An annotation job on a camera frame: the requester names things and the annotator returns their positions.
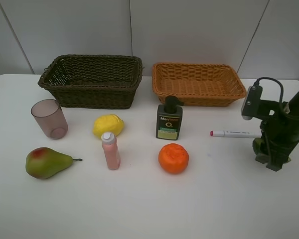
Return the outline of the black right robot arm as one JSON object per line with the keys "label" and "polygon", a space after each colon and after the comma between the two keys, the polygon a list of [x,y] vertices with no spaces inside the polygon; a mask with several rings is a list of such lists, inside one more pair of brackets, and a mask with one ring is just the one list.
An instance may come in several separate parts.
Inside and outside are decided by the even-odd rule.
{"label": "black right robot arm", "polygon": [[290,154],[299,143],[299,91],[289,102],[282,102],[280,96],[274,105],[275,113],[262,117],[262,136],[254,139],[253,150],[257,162],[277,172],[291,160]]}

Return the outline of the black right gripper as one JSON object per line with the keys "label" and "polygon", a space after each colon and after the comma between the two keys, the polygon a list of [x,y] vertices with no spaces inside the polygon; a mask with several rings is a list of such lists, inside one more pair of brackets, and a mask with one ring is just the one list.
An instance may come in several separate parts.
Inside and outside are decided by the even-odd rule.
{"label": "black right gripper", "polygon": [[[257,115],[261,119],[260,129],[262,136],[276,142],[292,143],[299,141],[299,99],[283,102],[283,109],[289,116],[280,112],[279,103],[270,100],[260,100]],[[261,164],[267,164],[267,168],[275,172],[282,169],[283,160],[270,159],[267,154],[258,152],[255,160]]]}

